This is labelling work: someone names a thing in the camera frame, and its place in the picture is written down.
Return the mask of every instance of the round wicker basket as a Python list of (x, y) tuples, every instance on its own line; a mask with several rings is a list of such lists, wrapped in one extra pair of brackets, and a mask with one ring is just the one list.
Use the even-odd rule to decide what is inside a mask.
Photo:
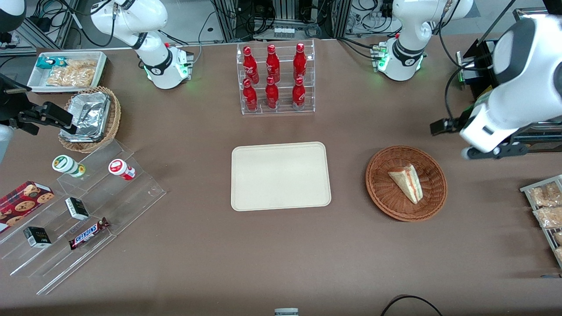
[[(423, 198), (413, 204), (388, 175), (396, 167), (413, 164), (420, 179)], [(447, 198), (447, 180), (435, 159), (409, 146), (391, 146), (377, 152), (365, 173), (367, 191), (389, 216), (405, 222), (420, 222), (437, 214)]]
[[(117, 134), (117, 130), (119, 129), (119, 120), (121, 119), (121, 105), (119, 104), (119, 100), (117, 100), (115, 94), (111, 90), (105, 87), (90, 88), (84, 91), (80, 91), (78, 93), (94, 93), (94, 92), (106, 93), (111, 98), (110, 112), (107, 117), (104, 136), (102, 140), (97, 143), (71, 143), (65, 141), (60, 136), (58, 136), (58, 140), (62, 143), (64, 148), (68, 150), (79, 151), (83, 154), (89, 154), (92, 151), (96, 150), (96, 148), (98, 148), (105, 142), (112, 140), (115, 137), (115, 134)], [(70, 100), (66, 103), (65, 110), (68, 110), (69, 106), (70, 106)]]

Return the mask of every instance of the table surface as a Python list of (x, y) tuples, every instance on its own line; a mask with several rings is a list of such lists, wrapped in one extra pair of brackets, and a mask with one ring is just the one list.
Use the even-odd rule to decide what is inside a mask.
[[(475, 35), (446, 37), (450, 51)], [(103, 85), (122, 107), (117, 139), (169, 193), (47, 296), (26, 278), (0, 276), (2, 315), (376, 315), (400, 294), (422, 296), (445, 315), (554, 314), (562, 309), (556, 261), (519, 188), (560, 174), (559, 154), (465, 161), (456, 134), (432, 137), (445, 117), (454, 71), (433, 38), (408, 82), (373, 73), (370, 61), (335, 40), (316, 40), (316, 113), (242, 116), (236, 46), (208, 46), (193, 79), (157, 89), (132, 50), (105, 51)], [(460, 113), (469, 91), (451, 89)], [(64, 95), (34, 102), (64, 105)], [(0, 192), (30, 179), (53, 182), (57, 130), (17, 132), (0, 166)], [(237, 146), (323, 142), (332, 202), (309, 209), (236, 212), (230, 157)], [(418, 147), (445, 172), (443, 210), (421, 223), (378, 210), (365, 167), (391, 145)]]

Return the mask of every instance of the acrylic display stand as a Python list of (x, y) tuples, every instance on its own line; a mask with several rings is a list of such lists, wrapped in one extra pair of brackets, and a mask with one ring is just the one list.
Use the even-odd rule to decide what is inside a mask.
[[(297, 43), (303, 43), (305, 45), (305, 55), (306, 55), (306, 75), (304, 76), (303, 85), (306, 89), (305, 94), (305, 107), (300, 111), (295, 111), (293, 109), (293, 59), (296, 53)], [(242, 114), (277, 114), (277, 113), (300, 113), (300, 112), (314, 112), (316, 109), (315, 104), (315, 52), (314, 52), (314, 41), (313, 40), (301, 40), (301, 41), (281, 41), (274, 42), (275, 50), (277, 56), (279, 56), (280, 70), (281, 70), (281, 80), (277, 83), (279, 88), (279, 107), (276, 110), (272, 110), (267, 105), (267, 100), (265, 97), (265, 87), (267, 86), (266, 78), (268, 77), (268, 71), (265, 65), (265, 61), (268, 57), (268, 44), (270, 43), (243, 43), (238, 44), (237, 55), (236, 55), (236, 66), (238, 69), (238, 88), (240, 90), (240, 104), (242, 109)], [(250, 112), (246, 107), (244, 102), (244, 95), (242, 90), (244, 86), (242, 85), (242, 80), (246, 77), (244, 72), (244, 54), (242, 53), (242, 48), (249, 46), (252, 49), (252, 55), (257, 62), (257, 72), (260, 76), (260, 82), (255, 84), (253, 87), (257, 93), (257, 111)]]
[[(123, 159), (136, 171), (131, 181), (112, 175), (107, 167), (113, 159)], [(2, 265), (11, 276), (28, 277), (38, 295), (51, 292), (99, 250), (141, 216), (166, 192), (134, 160), (133, 152), (116, 140), (98, 148), (80, 163), (86, 167), (80, 178), (62, 175), (50, 185), (55, 197), (46, 205), (0, 234)], [(87, 220), (70, 216), (65, 200), (76, 197), (90, 213)], [(85, 244), (71, 250), (68, 241), (105, 217), (111, 224)], [(52, 242), (45, 249), (29, 246), (23, 230), (43, 227)]]

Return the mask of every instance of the red bottle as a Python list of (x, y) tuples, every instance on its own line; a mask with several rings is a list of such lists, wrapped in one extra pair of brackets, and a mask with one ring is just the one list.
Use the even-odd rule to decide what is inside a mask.
[(252, 87), (252, 83), (248, 78), (244, 78), (242, 82), (244, 84), (244, 90), (242, 90), (242, 94), (244, 95), (244, 102), (246, 103), (246, 107), (248, 111), (255, 112), (257, 111), (257, 94), (254, 88)]
[(303, 43), (297, 44), (297, 53), (293, 59), (293, 77), (296, 80), (298, 77), (303, 77), (306, 74), (306, 55), (305, 45)]
[(275, 45), (268, 45), (268, 59), (265, 61), (268, 67), (268, 76), (272, 76), (275, 83), (281, 80), (281, 70), (279, 67), (279, 57), (275, 53)]
[(268, 86), (265, 87), (265, 95), (268, 98), (268, 107), (272, 110), (279, 106), (279, 89), (275, 85), (273, 76), (268, 77)]
[(305, 108), (305, 87), (302, 85), (302, 77), (298, 77), (294, 81), (293, 87), (293, 109), (300, 111)]
[(252, 50), (250, 47), (245, 46), (242, 49), (244, 52), (244, 72), (246, 77), (248, 77), (253, 84), (260, 82), (260, 76), (257, 74), (257, 63), (256, 59), (252, 56)]

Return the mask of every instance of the sandwich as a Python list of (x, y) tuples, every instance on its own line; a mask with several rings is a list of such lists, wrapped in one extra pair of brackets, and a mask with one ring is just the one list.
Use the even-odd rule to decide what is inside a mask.
[(422, 186), (413, 165), (393, 168), (388, 171), (388, 175), (398, 184), (402, 192), (412, 203), (417, 204), (423, 198)]

